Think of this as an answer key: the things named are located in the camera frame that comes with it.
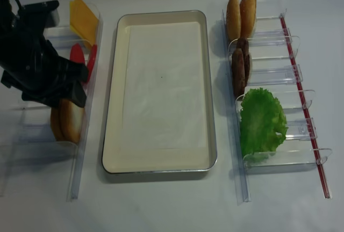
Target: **tomato slice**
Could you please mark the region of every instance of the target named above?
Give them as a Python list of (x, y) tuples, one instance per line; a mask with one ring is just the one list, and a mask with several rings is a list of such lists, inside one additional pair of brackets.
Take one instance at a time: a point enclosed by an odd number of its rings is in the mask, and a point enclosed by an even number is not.
[(84, 53), (79, 43), (72, 46), (69, 59), (75, 63), (85, 64)]

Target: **bun top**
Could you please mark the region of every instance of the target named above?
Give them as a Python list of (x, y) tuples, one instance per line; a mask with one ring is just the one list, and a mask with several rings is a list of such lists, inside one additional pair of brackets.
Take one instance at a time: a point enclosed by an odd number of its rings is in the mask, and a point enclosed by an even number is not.
[(241, 16), (241, 37), (250, 38), (256, 21), (256, 5), (257, 0), (241, 0), (240, 16)]
[(238, 39), (241, 33), (239, 0), (229, 0), (226, 13), (227, 35), (230, 41)]
[(67, 99), (60, 101), (60, 126), (67, 141), (79, 143), (81, 136), (84, 108), (76, 106)]

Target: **plastic compartment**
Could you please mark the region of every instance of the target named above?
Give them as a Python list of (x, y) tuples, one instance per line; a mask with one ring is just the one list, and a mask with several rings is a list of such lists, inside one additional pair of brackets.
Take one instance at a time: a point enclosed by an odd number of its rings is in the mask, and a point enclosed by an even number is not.
[[(304, 118), (300, 119), (297, 115), (295, 118), (295, 114), (303, 109), (310, 107), (313, 101), (314, 94), (311, 92), (314, 91), (289, 91), (289, 92), (278, 92), (273, 93), (273, 96), (278, 98), (279, 102), (282, 105), (283, 111), (286, 116), (287, 120), (287, 127), (288, 130), (286, 132), (286, 140), (310, 140), (317, 138), (317, 132), (314, 125), (314, 121), (312, 118)], [(307, 101), (309, 104), (302, 106), (300, 102), (300, 98), (296, 96), (300, 93), (306, 93), (309, 98)], [(241, 112), (241, 103), (245, 95), (241, 95), (235, 101), (235, 108), (238, 120), (238, 126), (241, 120), (240, 112)]]
[[(24, 176), (28, 176), (39, 183), (37, 188), (31, 183), (32, 188), (34, 188), (31, 190), (33, 194), (40, 193), (35, 190), (48, 190), (45, 193), (58, 194), (67, 200), (78, 197), (103, 28), (103, 22), (97, 8), (91, 4), (88, 6), (98, 17), (99, 23), (96, 34), (96, 62), (90, 81), (84, 86), (87, 101), (80, 142), (78, 145), (71, 142), (56, 142), (50, 128), (51, 109), (35, 102), (22, 101), (20, 91), (2, 87), (0, 194), (4, 197), (11, 196), (13, 192), (22, 191), (27, 185), (30, 185), (30, 183), (21, 184), (18, 181), (16, 170), (19, 167), (28, 170)], [(69, 29), (69, 26), (47, 28), (44, 35), (52, 43), (58, 54), (65, 58), (69, 58), (71, 47), (74, 44), (80, 44), (87, 63), (90, 52), (85, 46), (87, 41), (80, 39)], [(49, 170), (49, 178), (47, 178), (48, 174), (45, 174), (46, 170)]]
[(291, 36), (284, 17), (288, 0), (257, 0), (256, 29), (249, 38), (252, 56), (251, 76), (247, 92), (254, 86), (263, 87), (277, 97), (287, 118), (287, 138), (273, 153), (255, 153), (242, 156), (240, 147), (240, 96), (234, 98), (232, 88), (231, 54), (236, 41), (230, 42), (226, 33), (225, 12), (223, 19), (223, 40), (226, 50), (226, 69), (230, 97), (226, 100), (227, 123), (230, 136), (233, 176), (238, 204), (251, 201), (248, 175), (263, 173), (310, 171), (317, 168), (325, 198), (331, 198), (323, 164), (331, 154), (330, 149), (317, 146), (317, 133), (309, 107), (315, 96), (312, 90), (302, 89), (302, 73), (297, 65), (300, 38)]

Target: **hamburger bun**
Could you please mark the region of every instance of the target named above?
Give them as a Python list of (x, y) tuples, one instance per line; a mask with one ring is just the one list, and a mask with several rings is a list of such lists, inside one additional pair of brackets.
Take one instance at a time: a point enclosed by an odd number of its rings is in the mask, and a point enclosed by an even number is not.
[(61, 99), (59, 108), (52, 108), (50, 122), (57, 141), (69, 141), (78, 144), (84, 108), (76, 106), (67, 99)]
[(66, 140), (61, 130), (58, 108), (52, 107), (52, 110), (50, 112), (50, 126), (57, 142)]
[(226, 27), (230, 41), (240, 38), (241, 26), (239, 0), (229, 0), (226, 12)]
[(250, 38), (253, 34), (256, 21), (256, 5), (257, 0), (241, 0), (240, 16), (241, 16), (241, 38)]

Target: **white table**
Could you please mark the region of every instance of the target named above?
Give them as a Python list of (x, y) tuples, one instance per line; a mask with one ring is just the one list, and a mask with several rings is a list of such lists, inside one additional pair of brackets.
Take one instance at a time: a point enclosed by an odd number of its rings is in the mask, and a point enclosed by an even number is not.
[[(28, 3), (37, 0), (23, 0)], [(61, 23), (68, 23), (69, 1), (60, 1)], [(342, 121), (344, 100), (344, 0), (289, 0), (286, 23), (301, 37), (297, 62), (304, 89), (315, 89), (310, 109), (319, 147), (332, 148), (325, 164), (333, 199), (324, 199), (317, 172), (312, 175), (264, 175), (250, 178), (252, 202), (237, 204), (232, 161), (223, 113), (228, 93), (223, 43), (216, 22), (228, 0), (84, 0), (98, 6), (104, 20), (95, 97), (85, 151), (79, 199), (72, 203), (45, 198), (4, 205), (0, 199), (1, 231), (342, 231), (344, 176)], [(208, 25), (218, 161), (200, 180), (109, 183), (100, 157), (109, 65), (118, 19), (128, 13), (201, 10)]]

